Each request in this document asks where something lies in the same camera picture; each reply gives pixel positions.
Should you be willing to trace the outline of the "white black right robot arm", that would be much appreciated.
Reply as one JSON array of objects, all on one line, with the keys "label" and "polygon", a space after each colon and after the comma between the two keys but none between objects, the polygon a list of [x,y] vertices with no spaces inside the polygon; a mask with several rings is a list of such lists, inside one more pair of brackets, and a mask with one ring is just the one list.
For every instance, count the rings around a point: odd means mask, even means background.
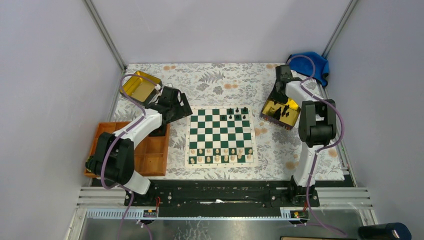
[{"label": "white black right robot arm", "polygon": [[286,193],[287,201],[293,206],[299,206],[307,199],[303,188],[315,184],[318,150],[328,146],[336,137],[335,102],[320,99],[311,93],[303,86],[300,78],[293,77],[289,65],[277,66],[275,74],[276,80],[270,94],[272,101],[287,104],[292,100],[300,108],[298,135],[302,147],[299,166],[292,176],[296,187]]}]

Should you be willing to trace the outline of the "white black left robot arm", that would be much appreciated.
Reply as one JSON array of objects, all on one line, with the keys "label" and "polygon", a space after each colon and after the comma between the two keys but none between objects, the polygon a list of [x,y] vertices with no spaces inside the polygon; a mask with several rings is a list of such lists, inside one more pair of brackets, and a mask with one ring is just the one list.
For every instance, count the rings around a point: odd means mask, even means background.
[{"label": "white black left robot arm", "polygon": [[155,192],[150,180],[135,170],[136,147],[153,131],[193,113],[185,93],[169,86],[161,90],[157,100],[142,106],[142,114],[125,127],[101,133],[93,157],[85,163],[88,171],[101,178],[104,188],[121,185],[136,193],[144,206],[154,202]]}]

